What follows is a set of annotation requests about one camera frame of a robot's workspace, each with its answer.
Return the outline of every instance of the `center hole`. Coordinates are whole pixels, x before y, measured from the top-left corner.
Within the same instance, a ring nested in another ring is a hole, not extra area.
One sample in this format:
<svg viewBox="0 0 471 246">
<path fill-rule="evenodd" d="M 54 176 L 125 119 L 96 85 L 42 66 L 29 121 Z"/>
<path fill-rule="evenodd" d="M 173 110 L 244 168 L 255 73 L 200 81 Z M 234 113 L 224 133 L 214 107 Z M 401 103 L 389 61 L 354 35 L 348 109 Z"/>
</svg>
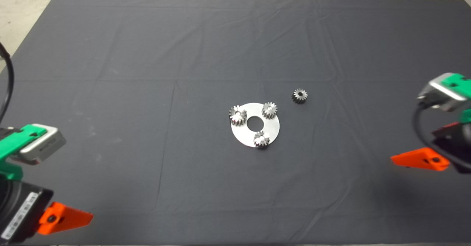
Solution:
<svg viewBox="0 0 471 246">
<path fill-rule="evenodd" d="M 260 117 L 251 117 L 247 120 L 247 127 L 254 132 L 258 132 L 263 129 L 263 120 Z"/>
</svg>

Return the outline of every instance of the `black cloth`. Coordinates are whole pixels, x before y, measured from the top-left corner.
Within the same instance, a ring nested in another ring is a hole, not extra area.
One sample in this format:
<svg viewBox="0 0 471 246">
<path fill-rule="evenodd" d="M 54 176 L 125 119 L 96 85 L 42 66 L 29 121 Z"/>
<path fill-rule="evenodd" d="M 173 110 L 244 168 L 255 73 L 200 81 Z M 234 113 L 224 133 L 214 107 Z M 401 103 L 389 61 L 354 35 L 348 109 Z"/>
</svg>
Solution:
<svg viewBox="0 0 471 246">
<path fill-rule="evenodd" d="M 52 0 L 2 125 L 58 127 L 24 180 L 95 218 L 26 244 L 469 242 L 471 176 L 390 156 L 422 147 L 415 97 L 470 50 L 464 1 Z M 278 138 L 242 145 L 229 108 L 268 101 Z"/>
</svg>

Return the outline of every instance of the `metal gear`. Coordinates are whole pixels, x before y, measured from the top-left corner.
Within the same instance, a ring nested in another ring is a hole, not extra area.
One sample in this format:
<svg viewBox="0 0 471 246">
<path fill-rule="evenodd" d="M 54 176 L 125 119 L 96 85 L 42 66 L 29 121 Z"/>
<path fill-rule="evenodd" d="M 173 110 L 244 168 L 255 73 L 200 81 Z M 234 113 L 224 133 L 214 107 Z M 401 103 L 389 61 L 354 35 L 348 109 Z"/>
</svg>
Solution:
<svg viewBox="0 0 471 246">
<path fill-rule="evenodd" d="M 307 98 L 308 93 L 301 88 L 294 90 L 294 92 L 291 94 L 291 99 L 293 99 L 293 102 L 297 104 L 305 103 Z"/>
<path fill-rule="evenodd" d="M 262 115 L 265 118 L 272 119 L 274 116 L 276 116 L 277 111 L 278 107 L 276 106 L 276 104 L 268 102 L 263 105 Z"/>
<path fill-rule="evenodd" d="M 229 119 L 235 126 L 245 124 L 247 121 L 247 111 L 242 110 L 239 105 L 231 107 L 229 110 Z"/>
<path fill-rule="evenodd" d="M 259 131 L 254 136 L 254 144 L 259 149 L 263 149 L 266 146 L 268 146 L 269 142 L 270 142 L 270 136 L 268 133 Z"/>
</svg>

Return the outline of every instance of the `label sticker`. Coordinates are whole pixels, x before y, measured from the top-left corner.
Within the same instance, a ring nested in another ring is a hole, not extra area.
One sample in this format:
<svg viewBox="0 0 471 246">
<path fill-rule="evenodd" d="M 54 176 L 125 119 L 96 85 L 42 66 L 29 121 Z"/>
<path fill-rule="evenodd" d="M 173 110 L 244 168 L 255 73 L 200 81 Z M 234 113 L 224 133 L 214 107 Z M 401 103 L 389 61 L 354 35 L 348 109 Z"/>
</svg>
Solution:
<svg viewBox="0 0 471 246">
<path fill-rule="evenodd" d="M 15 231 L 17 231 L 18 226 L 21 224 L 23 219 L 25 218 L 26 214 L 28 214 L 29 210 L 31 209 L 34 202 L 38 198 L 39 194 L 30 192 L 28 197 L 26 198 L 25 202 L 21 205 L 20 209 L 17 211 L 13 219 L 8 224 L 7 228 L 1 234 L 2 239 L 11 239 Z"/>
</svg>

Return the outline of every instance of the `metal disc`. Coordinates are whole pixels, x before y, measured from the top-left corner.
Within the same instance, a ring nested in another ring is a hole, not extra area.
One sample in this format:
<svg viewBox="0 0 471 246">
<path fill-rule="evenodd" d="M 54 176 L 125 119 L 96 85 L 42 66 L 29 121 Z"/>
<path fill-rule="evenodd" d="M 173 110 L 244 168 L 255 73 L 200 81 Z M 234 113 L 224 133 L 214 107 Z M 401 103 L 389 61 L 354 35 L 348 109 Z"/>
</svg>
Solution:
<svg viewBox="0 0 471 246">
<path fill-rule="evenodd" d="M 263 121 L 263 130 L 265 133 L 270 135 L 269 145 L 274 142 L 280 132 L 280 121 L 277 116 L 274 116 L 272 119 L 264 118 L 262 115 L 263 104 L 259 103 L 248 103 L 241 105 L 241 109 L 247 111 L 247 120 L 251 117 L 259 117 Z M 240 126 L 230 125 L 232 128 L 232 133 L 235 138 L 237 138 L 242 144 L 247 147 L 255 147 L 254 136 L 257 132 L 254 132 L 249 129 L 247 122 Z"/>
</svg>

